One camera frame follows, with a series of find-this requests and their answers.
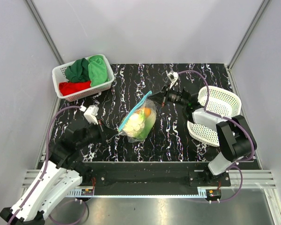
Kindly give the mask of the clear zip top bag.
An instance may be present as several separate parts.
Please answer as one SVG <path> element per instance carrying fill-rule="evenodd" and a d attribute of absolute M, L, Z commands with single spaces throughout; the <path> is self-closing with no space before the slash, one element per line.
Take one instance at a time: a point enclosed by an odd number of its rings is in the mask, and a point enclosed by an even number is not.
<path fill-rule="evenodd" d="M 129 143 L 143 142 L 156 121 L 156 105 L 149 99 L 149 91 L 133 109 L 123 118 L 119 127 L 119 135 L 126 136 Z"/>

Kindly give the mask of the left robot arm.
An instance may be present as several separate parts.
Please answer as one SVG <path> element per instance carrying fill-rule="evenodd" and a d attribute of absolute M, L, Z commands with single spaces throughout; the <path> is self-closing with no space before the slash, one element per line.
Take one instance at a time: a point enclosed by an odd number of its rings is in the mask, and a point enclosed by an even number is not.
<path fill-rule="evenodd" d="M 9 225 L 43 225 L 73 188 L 91 182 L 91 169 L 78 161 L 81 149 L 91 143 L 106 143 L 117 134 L 102 122 L 71 122 L 25 194 L 12 207 L 3 208 L 0 217 Z"/>

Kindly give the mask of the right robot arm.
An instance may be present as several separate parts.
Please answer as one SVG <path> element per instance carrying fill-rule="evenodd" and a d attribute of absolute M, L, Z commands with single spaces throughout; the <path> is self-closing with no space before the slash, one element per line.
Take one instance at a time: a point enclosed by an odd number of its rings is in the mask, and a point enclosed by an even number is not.
<path fill-rule="evenodd" d="M 236 94 L 215 86 L 203 87 L 194 94 L 164 86 L 149 99 L 161 106 L 167 103 L 183 106 L 190 136 L 220 148 L 203 174 L 207 185 L 215 185 L 222 173 L 254 156 L 257 143 L 246 119 L 240 114 L 242 103 Z"/>

